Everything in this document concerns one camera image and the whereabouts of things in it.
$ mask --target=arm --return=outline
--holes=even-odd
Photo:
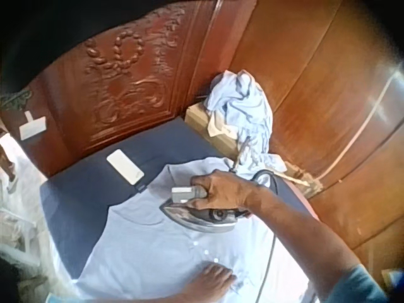
[[[329,227],[295,211],[265,187],[218,170],[191,182],[209,193],[206,199],[192,201],[191,207],[247,208],[262,219],[302,267],[321,299],[330,294],[344,274],[360,264]]]

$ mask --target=crumpled clothing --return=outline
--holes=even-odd
[[[263,89],[247,71],[242,70],[238,74],[225,71],[213,79],[205,107],[210,115],[210,136],[226,134],[234,138],[237,133],[238,150],[246,138],[251,137],[249,146],[241,155],[241,166],[250,171],[266,167],[286,171],[282,158],[268,153],[272,110]]]

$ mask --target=blue sleeve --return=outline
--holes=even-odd
[[[325,303],[386,303],[386,294],[367,270],[358,265],[334,286]]]

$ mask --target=person's right hand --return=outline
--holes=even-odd
[[[208,193],[205,199],[192,199],[187,203],[188,207],[198,210],[247,208],[247,197],[256,192],[258,188],[255,182],[247,181],[233,173],[222,172],[221,170],[214,170],[210,175],[194,176],[191,179],[191,184],[202,186]]]

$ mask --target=wooden wall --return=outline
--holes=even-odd
[[[313,208],[379,282],[404,266],[400,63],[360,2],[260,0],[231,66],[261,84],[271,150],[319,179]]]

